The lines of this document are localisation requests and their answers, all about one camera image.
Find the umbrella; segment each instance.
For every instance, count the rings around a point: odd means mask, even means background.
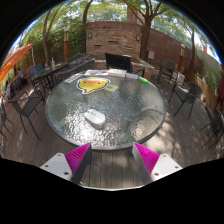
[[[26,46],[20,47],[16,50],[13,50],[9,53],[7,58],[4,60],[3,65],[0,70],[0,82],[5,77],[5,75],[13,68],[13,66],[17,63],[17,61],[30,49],[32,48],[32,44],[28,44]]]

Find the brick wall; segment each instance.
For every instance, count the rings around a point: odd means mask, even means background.
[[[86,40],[87,53],[96,59],[105,59],[105,52],[115,54],[127,54],[139,56],[141,45],[141,25],[125,22],[94,22],[86,26],[87,35],[92,33],[92,38]],[[140,34],[140,41],[136,41],[136,35]],[[151,29],[147,50],[155,52],[154,59],[149,63],[159,68],[162,59],[167,59],[178,64],[180,57],[181,42],[158,31]],[[189,68],[191,50],[185,47],[182,66]],[[201,73],[202,61],[195,56],[195,71]]]

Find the glass tabletop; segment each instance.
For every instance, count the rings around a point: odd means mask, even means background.
[[[91,142],[93,150],[110,151],[130,147],[133,142],[143,143],[161,128],[166,104],[151,82],[97,76],[94,78],[107,80],[107,88],[101,86],[101,90],[89,89],[88,94],[83,94],[87,91],[80,85],[77,88],[77,83],[93,77],[73,77],[76,79],[65,80],[53,89],[45,107],[50,126],[65,140],[75,145]],[[84,113],[88,109],[105,115],[102,128],[85,120]]]
[[[55,73],[67,65],[68,65],[68,62],[61,62],[61,63],[57,63],[54,67],[48,66],[47,68],[44,68],[44,69],[38,71],[36,74],[32,75],[31,80],[38,79],[43,76],[47,76],[52,73]]]

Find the chair leg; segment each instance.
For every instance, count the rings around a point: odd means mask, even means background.
[[[158,80],[158,81],[157,81],[157,86],[159,85],[160,76],[161,76],[160,74],[158,74],[158,76],[157,76],[157,80]]]
[[[211,123],[205,125],[203,128],[201,128],[199,131],[203,130],[204,128],[206,128],[207,126],[209,126]]]
[[[5,139],[8,141],[8,139],[6,138],[6,136],[3,134],[3,132],[2,131],[0,131],[0,133],[5,137]]]
[[[192,111],[192,108],[193,108],[193,103],[192,103],[192,106],[191,106],[191,111]],[[188,116],[188,119],[189,119],[190,116],[191,116],[191,111],[190,111],[190,114],[189,114],[189,116]]]
[[[21,122],[22,122],[22,124],[23,124],[23,120],[22,120],[21,115],[20,115],[20,120],[21,120]],[[24,124],[23,124],[23,128],[24,128],[25,132],[27,133],[26,128],[25,128],[25,126],[24,126]]]
[[[173,91],[172,91],[172,93],[171,93],[171,96],[170,96],[170,99],[169,99],[168,103],[170,102],[170,100],[171,100],[172,96],[173,96]]]
[[[177,110],[177,112],[180,110],[180,108],[184,105],[184,102],[181,104],[181,106],[179,107],[179,109]]]
[[[9,131],[9,129],[6,127],[6,125],[4,124],[5,129],[13,136],[13,134]]]
[[[7,117],[6,117],[6,119],[7,119],[11,124],[13,124],[12,121],[10,121]],[[13,125],[14,125],[14,124],[13,124]]]
[[[34,127],[33,127],[33,125],[32,125],[32,123],[31,123],[31,121],[30,121],[30,119],[29,119],[29,118],[28,118],[28,120],[29,120],[29,122],[30,122],[30,124],[31,124],[31,127],[33,128],[33,131],[35,132],[35,134],[36,134],[37,138],[40,140],[40,138],[39,138],[39,136],[37,135],[37,133],[36,133],[36,131],[35,131],[35,129],[34,129]]]

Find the deck board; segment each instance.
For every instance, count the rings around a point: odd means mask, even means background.
[[[152,76],[150,81],[155,84],[155,80],[156,77]],[[168,85],[167,81],[161,78],[158,88],[167,105],[166,120],[158,133],[143,145],[158,154],[167,153],[182,167],[210,161],[221,143],[216,149],[209,150],[211,144],[202,147],[202,144],[208,139],[206,136],[208,130],[204,129],[201,132],[199,130],[209,122],[202,102],[200,100],[195,102],[190,119],[188,119],[191,106],[189,104],[183,105],[174,117],[173,115],[181,102],[176,94],[173,94],[170,103],[168,103],[172,87],[172,83]],[[27,85],[24,89],[30,92],[32,87]],[[19,115],[12,105],[6,104],[5,108],[7,117],[14,125],[6,121],[13,137],[3,129],[3,133],[8,138],[6,141],[3,136],[1,137],[1,144],[5,151],[3,158],[40,167],[56,153],[67,153],[77,147],[61,139],[52,130],[47,122],[45,106],[42,102],[37,107],[38,114],[33,111],[30,116],[41,141],[37,139],[28,120],[23,118],[28,132],[25,133]],[[138,167],[128,151],[93,152],[90,163],[86,166],[82,182],[89,187],[105,189],[142,186]]]

